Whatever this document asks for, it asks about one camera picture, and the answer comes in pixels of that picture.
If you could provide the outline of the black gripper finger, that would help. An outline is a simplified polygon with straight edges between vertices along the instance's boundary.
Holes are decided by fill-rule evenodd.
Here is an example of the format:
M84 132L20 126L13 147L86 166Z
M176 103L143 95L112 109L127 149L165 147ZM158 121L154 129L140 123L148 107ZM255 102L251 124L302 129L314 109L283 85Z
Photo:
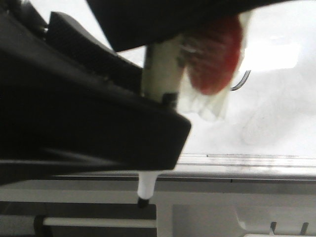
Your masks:
M0 3L0 183L102 170L171 170L191 123L140 96L141 69L73 18Z
M281 0L89 0L112 49L121 52L164 41L228 15Z

